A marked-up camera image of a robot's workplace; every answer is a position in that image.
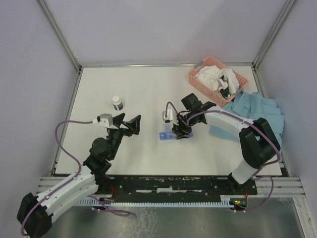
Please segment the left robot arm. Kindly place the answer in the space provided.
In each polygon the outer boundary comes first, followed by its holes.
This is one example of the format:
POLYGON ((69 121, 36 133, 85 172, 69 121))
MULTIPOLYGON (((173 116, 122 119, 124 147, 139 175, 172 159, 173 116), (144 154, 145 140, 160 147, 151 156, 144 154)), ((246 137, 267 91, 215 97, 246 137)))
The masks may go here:
POLYGON ((110 178, 106 173, 116 157, 123 137, 140 133, 141 115, 129 121, 125 121, 124 117, 124 113, 117 116, 102 114, 87 122, 105 128, 107 136, 93 141, 89 156, 83 163, 71 156, 78 165, 77 171, 38 195, 28 193, 22 198, 17 213, 22 236, 42 237, 78 201, 96 192, 108 191, 110 178))

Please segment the black item in basket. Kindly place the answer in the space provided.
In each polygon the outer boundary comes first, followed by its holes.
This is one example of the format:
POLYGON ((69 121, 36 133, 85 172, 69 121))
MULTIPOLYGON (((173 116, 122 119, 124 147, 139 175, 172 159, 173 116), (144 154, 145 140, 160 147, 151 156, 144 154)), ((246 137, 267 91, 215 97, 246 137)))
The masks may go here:
POLYGON ((222 75, 219 79, 218 91, 221 93, 222 97, 228 99, 236 94, 239 87, 236 86, 233 79, 222 75))

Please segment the white pill bottle blue label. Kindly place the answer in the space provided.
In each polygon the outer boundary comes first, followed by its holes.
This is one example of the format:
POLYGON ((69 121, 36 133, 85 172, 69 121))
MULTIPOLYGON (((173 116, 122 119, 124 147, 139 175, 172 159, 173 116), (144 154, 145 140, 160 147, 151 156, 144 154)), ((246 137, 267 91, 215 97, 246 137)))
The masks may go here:
POLYGON ((119 96, 112 97, 112 104, 115 110, 120 111, 123 109, 123 103, 119 96))

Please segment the blue weekly pill organizer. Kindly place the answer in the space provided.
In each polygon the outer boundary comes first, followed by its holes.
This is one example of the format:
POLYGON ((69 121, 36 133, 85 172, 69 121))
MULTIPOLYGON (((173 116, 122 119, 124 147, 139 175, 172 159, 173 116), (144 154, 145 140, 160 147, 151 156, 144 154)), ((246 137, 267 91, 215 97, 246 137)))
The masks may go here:
POLYGON ((173 123, 166 123, 164 125, 164 131, 159 133, 160 140, 174 140, 175 134, 172 132, 173 123))

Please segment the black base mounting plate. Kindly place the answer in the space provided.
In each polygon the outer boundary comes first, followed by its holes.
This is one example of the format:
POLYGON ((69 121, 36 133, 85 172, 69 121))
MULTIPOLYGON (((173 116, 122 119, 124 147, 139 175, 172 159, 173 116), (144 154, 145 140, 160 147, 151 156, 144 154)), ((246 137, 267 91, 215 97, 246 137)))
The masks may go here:
POLYGON ((111 175, 94 196, 114 196, 116 202, 220 201, 221 196, 257 195, 254 181, 243 185, 224 176, 111 175))

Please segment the white crumpled cloth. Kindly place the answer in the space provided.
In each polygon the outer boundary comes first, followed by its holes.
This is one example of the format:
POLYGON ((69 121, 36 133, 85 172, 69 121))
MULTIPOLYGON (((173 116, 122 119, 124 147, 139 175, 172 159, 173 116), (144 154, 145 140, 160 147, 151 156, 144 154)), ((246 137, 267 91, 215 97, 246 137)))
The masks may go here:
POLYGON ((219 92, 219 82, 218 79, 225 75, 228 78, 234 80, 237 87, 240 87, 240 84, 237 80, 236 74, 230 68, 220 69, 216 65, 213 66, 204 66, 198 73, 195 74, 195 77, 201 81, 204 85, 206 85, 209 89, 214 92, 219 92))

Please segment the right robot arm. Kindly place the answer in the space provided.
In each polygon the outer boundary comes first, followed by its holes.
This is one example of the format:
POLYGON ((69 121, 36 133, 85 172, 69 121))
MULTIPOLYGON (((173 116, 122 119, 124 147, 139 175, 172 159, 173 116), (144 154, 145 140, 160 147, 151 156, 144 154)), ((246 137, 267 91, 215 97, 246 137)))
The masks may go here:
POLYGON ((243 159, 228 176, 227 188, 231 193, 243 191, 248 180, 281 159, 280 144, 266 119, 234 115, 213 102, 202 103, 193 93, 181 99, 181 103, 185 114, 176 113, 171 129, 177 140, 189 138, 192 127, 198 123, 222 128, 238 137, 243 159))

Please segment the pink perforated plastic basket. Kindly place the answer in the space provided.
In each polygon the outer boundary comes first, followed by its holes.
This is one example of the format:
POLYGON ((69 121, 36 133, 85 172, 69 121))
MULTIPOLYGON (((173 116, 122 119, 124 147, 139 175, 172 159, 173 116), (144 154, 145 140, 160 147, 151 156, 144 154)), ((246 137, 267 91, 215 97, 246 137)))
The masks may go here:
POLYGON ((243 91, 249 81, 213 57, 206 57, 188 72, 189 83, 223 107, 243 91))

